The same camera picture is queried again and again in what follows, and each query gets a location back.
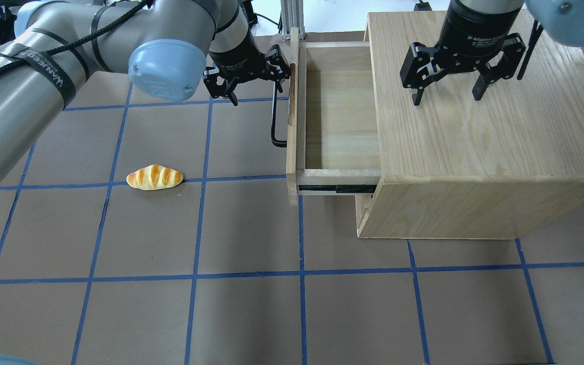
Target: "bread roll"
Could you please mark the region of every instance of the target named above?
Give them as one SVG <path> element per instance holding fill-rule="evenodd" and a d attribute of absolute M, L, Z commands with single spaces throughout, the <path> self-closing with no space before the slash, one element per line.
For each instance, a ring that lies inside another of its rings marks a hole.
<path fill-rule="evenodd" d="M 135 189 L 159 190 L 176 187 L 184 181 L 184 175 L 171 168 L 150 165 L 131 173 L 125 181 Z"/>

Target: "wood grain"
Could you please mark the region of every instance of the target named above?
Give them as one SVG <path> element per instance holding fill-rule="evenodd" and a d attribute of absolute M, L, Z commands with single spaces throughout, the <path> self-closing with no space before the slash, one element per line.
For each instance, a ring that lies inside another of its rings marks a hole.
<path fill-rule="evenodd" d="M 361 226 L 362 219 L 367 210 L 371 207 L 372 197 L 370 195 L 358 195 L 355 196 L 355 223 L 357 227 Z"/>
<path fill-rule="evenodd" d="M 308 78 L 308 63 L 306 51 L 299 44 L 299 76 L 297 77 L 297 176 L 306 168 L 306 81 Z"/>
<path fill-rule="evenodd" d="M 380 169 L 373 75 L 364 42 L 308 44 L 306 169 Z"/>
<path fill-rule="evenodd" d="M 584 184 L 380 184 L 361 238 L 514 239 L 584 203 Z"/>
<path fill-rule="evenodd" d="M 287 118 L 287 144 L 285 151 L 285 180 L 290 204 L 299 203 L 297 194 L 297 114 L 299 111 L 299 28 L 290 29 L 290 89 L 289 113 Z"/>
<path fill-rule="evenodd" d="M 584 203 L 582 51 L 543 35 L 523 81 L 477 102 L 477 74 L 447 76 L 415 107 L 400 63 L 444 17 L 369 14 L 382 177 L 369 208 L 360 198 L 359 237 L 512 239 Z M 528 37 L 532 21 L 513 31 Z"/>
<path fill-rule="evenodd" d="M 501 80 L 482 101 L 478 74 L 447 76 L 412 104 L 398 72 L 411 42 L 433 45 L 445 12 L 370 13 L 383 182 L 413 176 L 493 180 L 584 176 L 584 56 L 543 34 L 524 80 Z M 513 31 L 528 38 L 533 19 Z"/>

